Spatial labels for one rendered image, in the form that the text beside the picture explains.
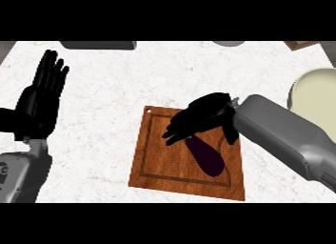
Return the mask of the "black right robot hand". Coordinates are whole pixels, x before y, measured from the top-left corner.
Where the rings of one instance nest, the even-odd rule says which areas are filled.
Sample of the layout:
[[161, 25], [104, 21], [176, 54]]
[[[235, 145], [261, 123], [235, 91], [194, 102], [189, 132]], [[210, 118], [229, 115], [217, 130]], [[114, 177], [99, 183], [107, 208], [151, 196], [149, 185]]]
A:
[[223, 128], [228, 143], [235, 144], [239, 133], [233, 127], [235, 108], [231, 96], [223, 92], [213, 92], [197, 99], [186, 110], [179, 112], [170, 120], [167, 131], [163, 135], [167, 145], [186, 139], [198, 132]]

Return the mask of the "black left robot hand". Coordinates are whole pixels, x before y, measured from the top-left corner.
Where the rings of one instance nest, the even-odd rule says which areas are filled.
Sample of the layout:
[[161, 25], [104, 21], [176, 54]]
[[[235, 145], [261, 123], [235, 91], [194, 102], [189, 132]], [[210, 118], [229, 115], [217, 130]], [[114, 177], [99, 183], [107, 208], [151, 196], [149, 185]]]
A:
[[23, 90], [15, 109], [0, 108], [0, 132], [12, 132], [15, 141], [46, 139], [52, 134], [68, 72], [58, 52], [46, 50], [33, 84]]

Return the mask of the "dark purple eggplant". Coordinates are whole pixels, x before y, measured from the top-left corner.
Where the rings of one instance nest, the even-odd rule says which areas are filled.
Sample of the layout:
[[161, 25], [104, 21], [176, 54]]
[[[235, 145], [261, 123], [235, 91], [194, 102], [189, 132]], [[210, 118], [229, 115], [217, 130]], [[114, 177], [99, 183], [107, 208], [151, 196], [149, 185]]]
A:
[[195, 135], [185, 139], [185, 143], [203, 171], [211, 177], [219, 176], [226, 166], [220, 153]]

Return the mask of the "brown wooden cutting board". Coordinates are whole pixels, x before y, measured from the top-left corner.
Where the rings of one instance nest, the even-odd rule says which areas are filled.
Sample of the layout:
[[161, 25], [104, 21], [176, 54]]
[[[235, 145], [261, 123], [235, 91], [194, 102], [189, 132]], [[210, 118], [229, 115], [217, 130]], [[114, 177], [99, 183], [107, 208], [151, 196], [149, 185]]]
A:
[[210, 176], [200, 167], [185, 141], [166, 145], [163, 134], [179, 112], [180, 109], [173, 108], [144, 108], [129, 186], [244, 201], [241, 141], [236, 140], [231, 145], [222, 128], [198, 133], [198, 138], [225, 159], [222, 174]]

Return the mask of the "cream pot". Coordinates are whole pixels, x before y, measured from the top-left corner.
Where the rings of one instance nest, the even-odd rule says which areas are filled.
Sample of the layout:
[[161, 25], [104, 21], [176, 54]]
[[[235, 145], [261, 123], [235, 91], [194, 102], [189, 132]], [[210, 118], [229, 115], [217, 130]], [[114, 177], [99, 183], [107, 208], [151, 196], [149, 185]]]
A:
[[291, 86], [288, 107], [336, 143], [336, 68], [307, 71]]

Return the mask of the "pale grey round object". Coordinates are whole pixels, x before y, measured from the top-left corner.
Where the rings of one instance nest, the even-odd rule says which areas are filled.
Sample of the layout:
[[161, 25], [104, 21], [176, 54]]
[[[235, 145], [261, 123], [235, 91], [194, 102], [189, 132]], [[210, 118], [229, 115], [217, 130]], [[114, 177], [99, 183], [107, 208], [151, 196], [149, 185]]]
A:
[[213, 41], [222, 47], [238, 47], [245, 41]]

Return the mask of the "dark grey flat appliance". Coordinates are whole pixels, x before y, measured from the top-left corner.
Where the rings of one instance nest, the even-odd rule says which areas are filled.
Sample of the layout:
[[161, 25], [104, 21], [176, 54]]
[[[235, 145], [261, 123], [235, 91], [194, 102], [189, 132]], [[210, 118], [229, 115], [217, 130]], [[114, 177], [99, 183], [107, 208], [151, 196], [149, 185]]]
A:
[[63, 46], [71, 50], [127, 50], [138, 47], [136, 41], [63, 41]]

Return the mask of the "brown wooden block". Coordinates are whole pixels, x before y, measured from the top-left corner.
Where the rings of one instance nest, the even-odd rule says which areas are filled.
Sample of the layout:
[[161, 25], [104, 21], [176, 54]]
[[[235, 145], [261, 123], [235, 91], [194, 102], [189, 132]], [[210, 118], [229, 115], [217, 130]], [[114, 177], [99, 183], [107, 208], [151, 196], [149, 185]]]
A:
[[286, 41], [285, 44], [292, 51], [301, 50], [313, 45], [319, 44], [319, 41]]

